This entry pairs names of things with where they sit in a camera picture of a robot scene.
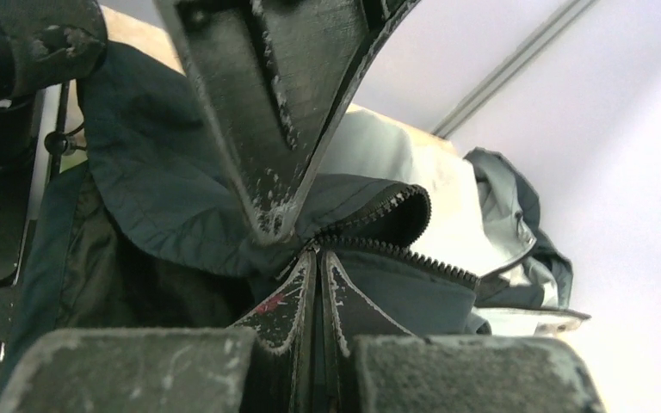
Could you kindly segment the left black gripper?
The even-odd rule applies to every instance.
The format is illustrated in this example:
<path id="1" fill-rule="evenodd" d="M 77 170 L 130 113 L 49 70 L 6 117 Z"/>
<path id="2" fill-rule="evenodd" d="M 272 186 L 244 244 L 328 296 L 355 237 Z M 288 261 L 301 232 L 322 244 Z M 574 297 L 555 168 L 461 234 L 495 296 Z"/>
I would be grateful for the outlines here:
<path id="1" fill-rule="evenodd" d="M 107 44 L 97 1 L 0 1 L 0 101 L 87 77 Z"/>

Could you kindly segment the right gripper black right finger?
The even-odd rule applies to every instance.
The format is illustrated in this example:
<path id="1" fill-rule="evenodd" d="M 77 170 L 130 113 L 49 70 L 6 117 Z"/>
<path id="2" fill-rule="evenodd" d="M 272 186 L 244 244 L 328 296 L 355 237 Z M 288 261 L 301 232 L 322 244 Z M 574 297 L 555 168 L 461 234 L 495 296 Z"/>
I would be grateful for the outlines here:
<path id="1" fill-rule="evenodd" d="M 416 336 L 319 262 L 329 412 L 602 412 L 584 361 L 541 337 Z"/>

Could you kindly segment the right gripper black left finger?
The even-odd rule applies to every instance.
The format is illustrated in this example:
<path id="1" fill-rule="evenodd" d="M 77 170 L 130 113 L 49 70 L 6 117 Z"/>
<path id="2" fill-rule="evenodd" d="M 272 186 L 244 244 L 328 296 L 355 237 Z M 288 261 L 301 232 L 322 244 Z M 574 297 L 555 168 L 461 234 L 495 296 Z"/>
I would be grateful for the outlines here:
<path id="1" fill-rule="evenodd" d="M 225 329 L 65 329 L 40 338 L 0 412 L 308 412 L 316 259 Z"/>

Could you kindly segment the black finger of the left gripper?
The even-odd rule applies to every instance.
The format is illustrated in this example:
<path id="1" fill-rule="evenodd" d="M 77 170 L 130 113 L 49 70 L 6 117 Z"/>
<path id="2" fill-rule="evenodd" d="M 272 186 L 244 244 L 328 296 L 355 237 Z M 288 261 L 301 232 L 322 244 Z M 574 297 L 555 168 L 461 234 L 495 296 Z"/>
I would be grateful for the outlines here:
<path id="1" fill-rule="evenodd" d="M 158 1 L 253 238 L 293 233 L 361 80 L 412 1 Z"/>

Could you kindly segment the grey black gradient hooded jacket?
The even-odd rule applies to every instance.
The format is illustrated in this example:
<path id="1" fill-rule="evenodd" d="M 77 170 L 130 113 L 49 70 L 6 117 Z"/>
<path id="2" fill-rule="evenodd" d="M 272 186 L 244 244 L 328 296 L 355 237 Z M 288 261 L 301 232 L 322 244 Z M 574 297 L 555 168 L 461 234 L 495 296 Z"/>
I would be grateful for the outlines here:
<path id="1" fill-rule="evenodd" d="M 478 276 L 417 253 L 432 217 L 428 191 L 376 177 L 322 174 L 311 185 L 293 248 L 279 260 L 244 233 L 239 204 L 200 141 L 200 114 L 179 100 L 188 80 L 141 51 L 108 46 L 77 85 L 84 163 L 46 187 L 22 297 L 6 343 L 0 396 L 21 358 L 65 329 L 225 329 L 316 259 L 312 408 L 328 411 L 319 262 L 334 253 L 349 278 L 416 336 L 556 338 L 583 313 L 567 307 L 569 274 L 529 256 L 538 241 L 519 181 L 499 156 L 476 150 L 475 206 L 485 231 L 516 248 L 522 284 Z"/>

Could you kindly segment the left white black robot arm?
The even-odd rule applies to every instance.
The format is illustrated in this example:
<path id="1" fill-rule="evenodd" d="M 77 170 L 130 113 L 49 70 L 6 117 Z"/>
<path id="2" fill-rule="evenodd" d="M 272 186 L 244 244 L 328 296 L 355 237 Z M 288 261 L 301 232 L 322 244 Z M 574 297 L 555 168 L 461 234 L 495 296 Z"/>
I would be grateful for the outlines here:
<path id="1" fill-rule="evenodd" d="M 293 248 L 342 112 L 412 1 L 158 1 L 199 112 L 200 141 L 236 197 L 244 233 L 279 260 Z M 0 283 L 19 255 L 42 90 L 108 56 L 96 1 L 0 1 Z"/>

